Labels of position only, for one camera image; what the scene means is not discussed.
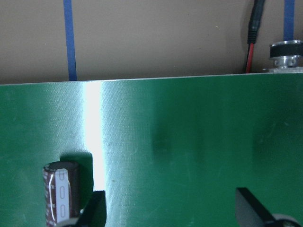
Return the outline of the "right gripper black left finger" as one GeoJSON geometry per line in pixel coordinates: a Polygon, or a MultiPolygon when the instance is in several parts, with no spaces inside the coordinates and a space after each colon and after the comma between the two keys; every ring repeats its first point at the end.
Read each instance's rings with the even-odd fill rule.
{"type": "Polygon", "coordinates": [[[106,225],[105,191],[94,191],[83,213],[76,222],[76,227],[104,227],[106,225]]]}

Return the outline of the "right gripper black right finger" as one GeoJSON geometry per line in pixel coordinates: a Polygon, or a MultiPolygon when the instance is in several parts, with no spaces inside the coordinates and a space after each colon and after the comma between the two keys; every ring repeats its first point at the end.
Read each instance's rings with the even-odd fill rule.
{"type": "Polygon", "coordinates": [[[240,227],[274,227],[276,219],[246,187],[235,190],[235,217],[240,227]]]}

